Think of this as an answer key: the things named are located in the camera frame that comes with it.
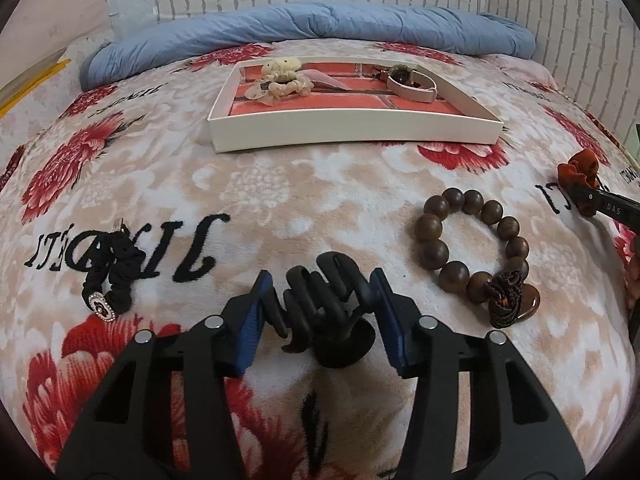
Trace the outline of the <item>rust red scrunchie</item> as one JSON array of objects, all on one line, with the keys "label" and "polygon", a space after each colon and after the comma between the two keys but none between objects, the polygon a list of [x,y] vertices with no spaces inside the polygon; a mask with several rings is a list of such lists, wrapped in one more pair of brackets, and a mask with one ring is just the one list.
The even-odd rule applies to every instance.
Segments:
[{"label": "rust red scrunchie", "polygon": [[597,156],[589,148],[584,148],[556,167],[560,188],[566,192],[578,212],[587,218],[597,213],[596,207],[588,200],[588,193],[600,188],[599,168]]}]

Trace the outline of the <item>black scrunchie with charm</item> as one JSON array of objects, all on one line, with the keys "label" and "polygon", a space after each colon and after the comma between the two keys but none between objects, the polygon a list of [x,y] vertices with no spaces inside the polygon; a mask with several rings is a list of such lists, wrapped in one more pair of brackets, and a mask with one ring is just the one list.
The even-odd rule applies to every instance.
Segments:
[{"label": "black scrunchie with charm", "polygon": [[140,278],[145,252],[137,248],[123,218],[111,232],[96,237],[91,266],[82,283],[81,297],[102,322],[113,323],[132,307],[132,284]]}]

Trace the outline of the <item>black plastic claw clip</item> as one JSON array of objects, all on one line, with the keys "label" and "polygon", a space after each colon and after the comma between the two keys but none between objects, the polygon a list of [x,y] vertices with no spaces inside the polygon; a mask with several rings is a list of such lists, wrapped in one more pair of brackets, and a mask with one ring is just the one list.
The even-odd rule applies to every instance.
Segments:
[{"label": "black plastic claw clip", "polygon": [[266,321],[289,354],[311,350],[326,368],[345,368],[371,349],[375,330],[364,316],[374,309],[375,293],[358,264],[342,252],[324,252],[316,270],[293,266],[288,288],[267,292],[262,300]]}]

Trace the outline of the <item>cream satin scrunchie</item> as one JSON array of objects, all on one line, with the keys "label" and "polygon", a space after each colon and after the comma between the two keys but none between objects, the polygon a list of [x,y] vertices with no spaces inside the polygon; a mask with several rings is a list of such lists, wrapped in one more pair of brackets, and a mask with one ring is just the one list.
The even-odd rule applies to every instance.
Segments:
[{"label": "cream satin scrunchie", "polygon": [[313,88],[311,80],[297,72],[269,74],[248,87],[244,98],[271,106],[292,94],[309,96]]}]

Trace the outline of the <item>floral fleece blanket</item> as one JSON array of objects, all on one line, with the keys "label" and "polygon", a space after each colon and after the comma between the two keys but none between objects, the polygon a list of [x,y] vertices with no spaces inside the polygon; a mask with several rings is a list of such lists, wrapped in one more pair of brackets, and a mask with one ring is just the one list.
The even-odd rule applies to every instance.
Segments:
[{"label": "floral fleece blanket", "polygon": [[[236,63],[262,56],[370,56],[421,63],[495,113],[492,145],[358,143],[218,154],[207,115]],[[548,390],[587,467],[604,455],[634,396],[624,235],[586,219],[556,186],[582,148],[601,181],[639,194],[612,136],[567,96],[478,58],[348,40],[250,44],[86,93],[73,73],[1,122],[1,400],[47,466],[134,333],[187,330],[246,292],[260,270],[285,288],[322,252],[382,268],[396,292],[453,330],[486,316],[446,294],[413,257],[424,202],[475,188],[518,219],[541,306],[509,336]],[[104,323],[82,283],[96,237],[125,220],[145,252],[132,307]]]}]

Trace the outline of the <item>blue rolled duvet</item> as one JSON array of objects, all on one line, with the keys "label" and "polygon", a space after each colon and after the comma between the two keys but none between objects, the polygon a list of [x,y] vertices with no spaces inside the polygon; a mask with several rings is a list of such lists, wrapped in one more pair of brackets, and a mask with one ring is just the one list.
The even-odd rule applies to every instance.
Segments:
[{"label": "blue rolled duvet", "polygon": [[82,90],[253,42],[338,38],[401,42],[462,55],[531,58],[535,35],[510,18],[440,6],[299,1],[180,18],[107,44],[79,71]]}]

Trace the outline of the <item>pink feather hair piece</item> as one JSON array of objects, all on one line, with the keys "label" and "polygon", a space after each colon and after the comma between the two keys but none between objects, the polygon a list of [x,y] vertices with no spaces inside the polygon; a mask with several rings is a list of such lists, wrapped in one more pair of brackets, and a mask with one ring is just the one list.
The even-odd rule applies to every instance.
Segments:
[{"label": "pink feather hair piece", "polygon": [[323,73],[321,70],[307,68],[306,70],[300,70],[298,74],[299,76],[305,76],[306,78],[308,78],[315,86],[340,91],[350,90],[349,86],[346,86],[346,84],[343,84],[333,76]]}]

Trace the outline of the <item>yellow edged board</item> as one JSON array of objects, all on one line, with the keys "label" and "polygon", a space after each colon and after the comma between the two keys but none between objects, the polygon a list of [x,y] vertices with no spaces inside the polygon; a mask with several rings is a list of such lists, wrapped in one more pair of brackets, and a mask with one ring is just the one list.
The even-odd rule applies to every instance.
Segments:
[{"label": "yellow edged board", "polygon": [[72,62],[61,49],[30,66],[1,88],[0,117],[6,116],[12,108],[32,90],[59,73]]}]

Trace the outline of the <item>white tray with brick liner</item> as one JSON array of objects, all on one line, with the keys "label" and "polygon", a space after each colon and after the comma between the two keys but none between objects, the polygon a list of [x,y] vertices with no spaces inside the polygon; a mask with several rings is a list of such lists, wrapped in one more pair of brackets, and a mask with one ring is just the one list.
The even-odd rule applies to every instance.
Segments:
[{"label": "white tray with brick liner", "polygon": [[[380,58],[300,58],[302,68],[321,70],[349,91],[315,86],[268,106],[244,98],[262,79],[263,60],[236,63],[207,116],[218,153],[280,146],[354,142],[497,142],[503,122],[474,96],[421,63]],[[375,67],[407,65],[436,81],[432,104],[401,99],[373,77]]]}]

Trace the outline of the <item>cream hair clip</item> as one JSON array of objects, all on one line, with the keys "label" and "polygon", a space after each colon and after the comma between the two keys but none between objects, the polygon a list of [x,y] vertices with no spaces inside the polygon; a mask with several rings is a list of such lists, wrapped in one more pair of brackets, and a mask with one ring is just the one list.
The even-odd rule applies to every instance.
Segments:
[{"label": "cream hair clip", "polygon": [[273,58],[262,66],[260,72],[267,79],[275,80],[278,77],[295,78],[295,74],[302,68],[299,58]]}]

